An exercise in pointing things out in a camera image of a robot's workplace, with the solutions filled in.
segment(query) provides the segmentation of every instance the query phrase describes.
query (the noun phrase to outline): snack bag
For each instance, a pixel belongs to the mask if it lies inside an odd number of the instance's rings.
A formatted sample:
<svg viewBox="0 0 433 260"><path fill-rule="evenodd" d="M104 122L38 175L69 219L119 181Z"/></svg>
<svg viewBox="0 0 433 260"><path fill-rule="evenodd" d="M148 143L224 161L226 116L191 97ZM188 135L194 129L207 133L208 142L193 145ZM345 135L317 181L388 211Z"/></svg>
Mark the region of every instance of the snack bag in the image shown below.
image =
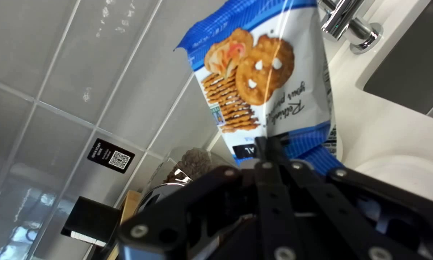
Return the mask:
<svg viewBox="0 0 433 260"><path fill-rule="evenodd" d="M326 174L332 97L316 0L227 0L179 48L235 161L255 138L278 138L290 159Z"/></svg>

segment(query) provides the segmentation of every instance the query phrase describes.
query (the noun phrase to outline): faucet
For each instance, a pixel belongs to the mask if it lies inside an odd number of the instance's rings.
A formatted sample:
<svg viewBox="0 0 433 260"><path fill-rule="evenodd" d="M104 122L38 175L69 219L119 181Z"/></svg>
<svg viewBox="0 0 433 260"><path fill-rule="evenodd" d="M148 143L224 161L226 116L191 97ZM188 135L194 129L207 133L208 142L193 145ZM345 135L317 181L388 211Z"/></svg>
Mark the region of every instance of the faucet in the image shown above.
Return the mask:
<svg viewBox="0 0 433 260"><path fill-rule="evenodd" d="M371 6L374 0L321 0L320 3L326 12L321 31L334 41L340 41L350 31L350 51L353 54L359 55L369 51L381 39L381 25L366 25L358 18L365 12L365 6Z"/></svg>

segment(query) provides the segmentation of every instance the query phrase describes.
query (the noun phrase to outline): blue and white bag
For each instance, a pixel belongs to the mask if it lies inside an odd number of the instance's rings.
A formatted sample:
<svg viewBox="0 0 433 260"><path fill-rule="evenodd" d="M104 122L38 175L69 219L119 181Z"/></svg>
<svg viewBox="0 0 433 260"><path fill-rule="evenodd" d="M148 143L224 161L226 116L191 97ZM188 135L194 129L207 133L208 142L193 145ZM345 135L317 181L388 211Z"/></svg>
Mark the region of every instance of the blue and white bag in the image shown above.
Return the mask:
<svg viewBox="0 0 433 260"><path fill-rule="evenodd" d="M339 165L323 148L332 91L316 0L227 0L178 47L237 164L268 136L323 175Z"/></svg>

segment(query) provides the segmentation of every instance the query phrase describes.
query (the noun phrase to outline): white tiled wall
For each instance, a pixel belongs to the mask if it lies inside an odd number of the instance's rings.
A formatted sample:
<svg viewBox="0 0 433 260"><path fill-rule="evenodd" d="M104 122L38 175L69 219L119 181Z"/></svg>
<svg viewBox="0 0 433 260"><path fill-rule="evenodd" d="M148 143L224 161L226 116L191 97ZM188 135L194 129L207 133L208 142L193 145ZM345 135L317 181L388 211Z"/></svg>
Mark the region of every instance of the white tiled wall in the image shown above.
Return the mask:
<svg viewBox="0 0 433 260"><path fill-rule="evenodd" d="M77 197L117 206L172 149L213 141L175 47L221 3L0 0L0 255L80 259L87 246L59 236ZM126 174L85 159L97 138L135 154ZM38 237L9 246L27 223Z"/></svg>

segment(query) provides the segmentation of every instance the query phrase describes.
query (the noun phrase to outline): bolt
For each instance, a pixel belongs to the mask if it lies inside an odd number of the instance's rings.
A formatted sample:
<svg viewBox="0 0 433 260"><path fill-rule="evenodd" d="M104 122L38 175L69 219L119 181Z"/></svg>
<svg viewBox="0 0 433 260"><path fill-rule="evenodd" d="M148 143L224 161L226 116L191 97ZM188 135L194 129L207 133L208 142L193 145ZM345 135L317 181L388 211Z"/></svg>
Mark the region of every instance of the bolt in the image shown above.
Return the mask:
<svg viewBox="0 0 433 260"><path fill-rule="evenodd" d="M262 169L272 169L272 164L271 162L263 162Z"/></svg>
<svg viewBox="0 0 433 260"><path fill-rule="evenodd" d="M336 174L336 177L339 177L339 178L346 177L346 172L345 172L343 169L337 169L334 174Z"/></svg>
<svg viewBox="0 0 433 260"><path fill-rule="evenodd" d="M292 169L301 169L301 168L303 168L303 164L300 164L300 162L294 162L294 164L291 164L291 167L292 167Z"/></svg>
<svg viewBox="0 0 433 260"><path fill-rule="evenodd" d="M145 237L148 233L148 227L146 226L135 226L132 230L130 230L130 236L133 239L140 239L140 237Z"/></svg>
<svg viewBox="0 0 433 260"><path fill-rule="evenodd" d="M226 175L226 177L233 177L235 172L233 172L233 171L226 171L224 175Z"/></svg>
<svg viewBox="0 0 433 260"><path fill-rule="evenodd" d="M297 256L288 247L278 247L275 250L275 260L295 260L295 259L297 259Z"/></svg>
<svg viewBox="0 0 433 260"><path fill-rule="evenodd" d="M369 249L369 258L371 260L392 260L391 253L382 247Z"/></svg>

